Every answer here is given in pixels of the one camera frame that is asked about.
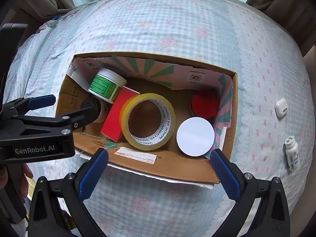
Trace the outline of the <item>person's left hand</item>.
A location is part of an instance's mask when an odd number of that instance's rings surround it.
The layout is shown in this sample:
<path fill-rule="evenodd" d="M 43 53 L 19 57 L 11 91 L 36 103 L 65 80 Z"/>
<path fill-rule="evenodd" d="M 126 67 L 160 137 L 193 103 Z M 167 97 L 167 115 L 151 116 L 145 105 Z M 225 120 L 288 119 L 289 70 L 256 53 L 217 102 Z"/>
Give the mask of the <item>person's left hand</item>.
<path fill-rule="evenodd" d="M 21 168 L 22 176 L 20 179 L 20 191 L 19 195 L 21 198 L 25 199 L 28 194 L 28 181 L 27 178 L 32 179 L 33 173 L 27 164 L 23 164 Z M 8 181 L 8 173 L 4 166 L 1 165 L 1 175 L 0 175 L 0 188 L 4 188 Z"/>

